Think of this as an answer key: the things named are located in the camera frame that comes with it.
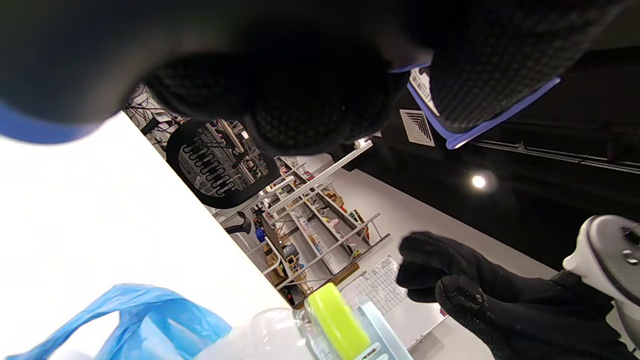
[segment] white wall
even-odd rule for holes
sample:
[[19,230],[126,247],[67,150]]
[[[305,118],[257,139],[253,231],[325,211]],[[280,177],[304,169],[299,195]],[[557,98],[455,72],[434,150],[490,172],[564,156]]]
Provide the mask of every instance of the white wall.
[[[316,169],[326,168],[328,161],[332,163],[326,154],[298,157],[298,161],[307,162],[305,167],[314,173]],[[380,213],[381,216],[375,220],[378,230],[391,234],[374,253],[358,261],[362,269],[374,266],[389,254],[399,261],[397,248],[403,236],[411,231],[429,230],[473,247],[489,260],[516,274],[550,277],[555,273],[551,268],[359,170],[339,170],[330,180],[348,210],[357,209],[364,219]],[[411,353],[416,360],[493,359],[486,345],[452,318],[437,325],[422,343],[412,348]]]

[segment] ceiling track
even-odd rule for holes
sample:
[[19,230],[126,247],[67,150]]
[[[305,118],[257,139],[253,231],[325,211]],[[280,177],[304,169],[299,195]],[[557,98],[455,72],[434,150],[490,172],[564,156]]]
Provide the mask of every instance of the ceiling track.
[[520,154],[539,156],[542,158],[567,161],[569,163],[589,165],[592,167],[607,168],[609,170],[629,172],[631,174],[640,175],[640,164],[638,163],[631,163],[627,161],[618,161],[616,163],[608,163],[606,162],[607,159],[599,158],[597,156],[572,154],[570,152],[546,150],[546,149],[539,149],[535,147],[525,147],[523,145],[496,142],[493,140],[475,140],[470,143],[475,146],[487,147],[489,149],[519,152]]

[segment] office chair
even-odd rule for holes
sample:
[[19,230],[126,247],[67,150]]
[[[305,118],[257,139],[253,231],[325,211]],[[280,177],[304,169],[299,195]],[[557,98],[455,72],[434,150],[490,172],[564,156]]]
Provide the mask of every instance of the office chair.
[[251,227],[253,225],[251,223],[251,219],[249,219],[242,211],[238,211],[236,214],[242,219],[242,224],[227,226],[225,228],[225,231],[227,232],[227,234],[229,235],[235,234],[235,233],[250,234]]

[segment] gloved hand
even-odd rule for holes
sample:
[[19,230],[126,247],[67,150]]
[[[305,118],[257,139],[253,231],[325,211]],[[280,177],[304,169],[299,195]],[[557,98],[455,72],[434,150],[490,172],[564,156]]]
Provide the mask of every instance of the gloved hand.
[[416,302],[438,302],[497,360],[635,359],[605,321],[611,298],[559,272],[521,277],[474,249],[432,233],[400,244],[397,283]]

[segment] blue bag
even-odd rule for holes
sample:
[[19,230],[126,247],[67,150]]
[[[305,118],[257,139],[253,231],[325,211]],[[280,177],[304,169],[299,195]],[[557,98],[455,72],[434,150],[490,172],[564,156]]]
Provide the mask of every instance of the blue bag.
[[95,360],[190,360],[231,331],[218,315],[171,290],[121,284],[34,349],[7,359],[47,359],[82,325],[114,311],[120,312],[120,323]]

